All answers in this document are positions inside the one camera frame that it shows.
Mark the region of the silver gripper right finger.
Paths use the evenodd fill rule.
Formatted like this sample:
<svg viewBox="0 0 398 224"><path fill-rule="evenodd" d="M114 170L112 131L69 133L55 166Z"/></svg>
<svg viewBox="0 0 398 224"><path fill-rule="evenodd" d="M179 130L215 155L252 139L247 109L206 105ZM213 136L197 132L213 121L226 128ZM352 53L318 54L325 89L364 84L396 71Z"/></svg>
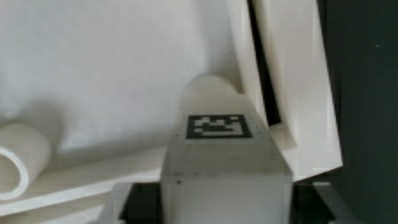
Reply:
<svg viewBox="0 0 398 224"><path fill-rule="evenodd" d="M362 224L327 181L293 185L290 224Z"/></svg>

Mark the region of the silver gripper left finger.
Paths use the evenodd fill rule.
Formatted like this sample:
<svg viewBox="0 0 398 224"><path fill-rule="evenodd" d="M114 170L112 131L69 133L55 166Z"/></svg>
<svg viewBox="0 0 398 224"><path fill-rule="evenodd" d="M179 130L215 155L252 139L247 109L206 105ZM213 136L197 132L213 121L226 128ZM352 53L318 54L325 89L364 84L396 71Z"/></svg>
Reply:
<svg viewBox="0 0 398 224"><path fill-rule="evenodd" d="M160 183L117 183L99 213L99 224L163 224Z"/></svg>

